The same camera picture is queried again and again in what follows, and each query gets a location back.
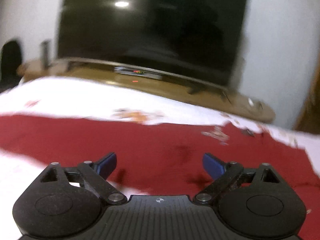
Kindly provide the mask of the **brown wooden door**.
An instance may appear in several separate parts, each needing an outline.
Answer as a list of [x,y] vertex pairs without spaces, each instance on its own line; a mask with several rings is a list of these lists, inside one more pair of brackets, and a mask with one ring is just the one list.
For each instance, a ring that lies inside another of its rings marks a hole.
[[319,135],[319,60],[294,130]]

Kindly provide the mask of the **dark grey bottle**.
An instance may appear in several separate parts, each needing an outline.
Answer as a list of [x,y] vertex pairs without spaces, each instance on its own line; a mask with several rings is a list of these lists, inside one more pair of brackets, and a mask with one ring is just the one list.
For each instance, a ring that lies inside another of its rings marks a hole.
[[44,40],[41,42],[41,62],[44,70],[48,70],[50,66],[49,51],[50,40]]

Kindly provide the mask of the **white floral bed sheet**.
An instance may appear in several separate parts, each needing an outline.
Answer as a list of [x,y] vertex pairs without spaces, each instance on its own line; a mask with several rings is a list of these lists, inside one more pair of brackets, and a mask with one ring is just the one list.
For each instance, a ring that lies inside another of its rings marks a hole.
[[[242,129],[246,135],[265,131],[276,141],[304,150],[314,173],[319,177],[319,136],[283,130],[236,115],[95,81],[50,76],[16,86],[1,94],[1,117],[13,115],[131,122],[141,125],[232,124]],[[13,205],[49,164],[1,148],[1,239],[20,238],[21,233],[12,216]],[[108,181],[126,196],[154,195],[119,185],[111,181],[110,176]]]

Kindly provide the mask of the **silver set-top box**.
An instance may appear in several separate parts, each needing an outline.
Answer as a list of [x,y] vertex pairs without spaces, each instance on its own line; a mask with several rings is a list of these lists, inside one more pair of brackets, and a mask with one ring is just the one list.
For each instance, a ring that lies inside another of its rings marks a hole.
[[123,75],[146,77],[155,80],[162,79],[162,76],[159,74],[129,67],[115,67],[114,72]]

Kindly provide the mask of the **wooden tv shelf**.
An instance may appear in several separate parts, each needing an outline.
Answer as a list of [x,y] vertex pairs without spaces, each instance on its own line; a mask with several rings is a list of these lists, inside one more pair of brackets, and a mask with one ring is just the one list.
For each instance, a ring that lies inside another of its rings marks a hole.
[[[129,67],[153,72],[162,76],[161,80],[146,77],[123,75],[114,72],[115,67]],[[191,78],[157,72],[148,68],[121,66],[117,63],[90,60],[76,57],[57,59],[44,70],[40,59],[21,64],[17,74],[31,81],[46,76],[77,77],[94,80],[107,85],[135,89],[152,95],[206,107],[270,124],[276,117],[266,103],[252,99],[238,92],[218,85],[196,81]]]

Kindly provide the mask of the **red knit sweater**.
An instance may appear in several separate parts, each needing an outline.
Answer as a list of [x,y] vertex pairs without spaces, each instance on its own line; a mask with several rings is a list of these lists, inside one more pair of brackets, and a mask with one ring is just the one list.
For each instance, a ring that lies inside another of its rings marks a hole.
[[319,177],[304,150],[276,141],[265,131],[246,135],[232,124],[141,125],[13,115],[1,117],[1,148],[63,166],[114,152],[118,163],[110,180],[154,195],[193,196],[209,185],[211,178],[202,166],[205,153],[244,167],[269,163],[309,211],[300,237],[319,239]]

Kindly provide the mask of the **large black curved television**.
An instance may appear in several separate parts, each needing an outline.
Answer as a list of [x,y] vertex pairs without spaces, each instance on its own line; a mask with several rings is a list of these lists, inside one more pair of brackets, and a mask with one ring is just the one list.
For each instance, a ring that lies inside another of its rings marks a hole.
[[227,86],[247,0],[64,0],[57,55]]

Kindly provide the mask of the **black chair back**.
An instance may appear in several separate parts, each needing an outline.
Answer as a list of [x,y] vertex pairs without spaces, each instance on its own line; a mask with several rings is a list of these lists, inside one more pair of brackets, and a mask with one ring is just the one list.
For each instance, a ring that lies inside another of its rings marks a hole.
[[22,51],[19,40],[10,40],[1,50],[1,93],[14,88],[21,80],[17,74],[22,64]]

